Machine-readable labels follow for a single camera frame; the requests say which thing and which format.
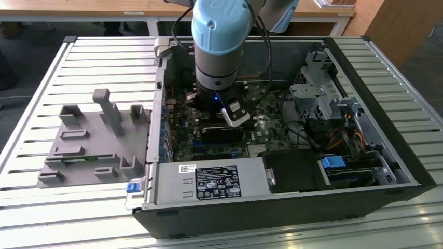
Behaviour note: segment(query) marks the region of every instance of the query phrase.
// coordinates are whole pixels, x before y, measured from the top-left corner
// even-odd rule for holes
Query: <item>wooden cabinet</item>
[[[358,0],[343,35],[366,35],[400,67],[443,17],[443,0]]]

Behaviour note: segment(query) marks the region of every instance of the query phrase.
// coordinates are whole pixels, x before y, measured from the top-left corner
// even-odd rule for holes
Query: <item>white table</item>
[[[152,104],[153,38],[80,37],[61,45],[0,154],[0,248],[410,248],[443,243],[442,118],[372,43],[359,37],[335,41],[439,184],[435,189],[364,218],[180,240],[153,239],[132,218],[125,183],[36,189],[63,104],[99,110],[91,98],[96,87],[109,88],[120,110]]]
[[[149,29],[151,36],[159,36],[157,23],[159,22],[175,22],[179,16],[148,16],[145,17],[147,26]],[[319,22],[319,23],[334,23],[331,36],[342,36],[346,26],[348,24],[350,16],[336,17],[292,17],[291,22]],[[192,17],[184,17],[183,22],[191,22]]]

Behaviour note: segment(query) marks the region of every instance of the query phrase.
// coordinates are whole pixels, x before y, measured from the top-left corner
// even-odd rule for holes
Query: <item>barcode sticker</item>
[[[180,165],[179,167],[179,173],[193,173],[195,172],[196,165]]]

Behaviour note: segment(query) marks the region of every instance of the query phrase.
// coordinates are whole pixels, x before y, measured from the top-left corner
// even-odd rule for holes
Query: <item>white label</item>
[[[239,188],[231,188],[231,189],[227,189],[227,192],[237,193],[237,192],[240,192],[240,189]]]
[[[125,11],[124,14],[125,14],[125,15],[144,15],[144,12],[131,12],[131,11]]]
[[[63,160],[63,162],[67,162],[67,163],[85,162],[85,159],[67,159],[67,160]]]
[[[179,173],[193,173],[195,172],[196,165],[180,165],[179,167]]]
[[[229,104],[231,111],[237,111],[240,109],[240,103],[239,101],[235,101],[232,104]]]

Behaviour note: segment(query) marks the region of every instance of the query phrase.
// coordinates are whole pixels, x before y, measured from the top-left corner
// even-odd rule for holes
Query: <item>open computer chassis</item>
[[[272,86],[236,82],[245,101],[266,95],[236,128],[189,107],[193,57],[164,39],[148,166],[131,181],[144,193],[133,216],[155,238],[363,217],[435,187],[334,39],[272,38]],[[239,78],[266,62],[249,38]]]

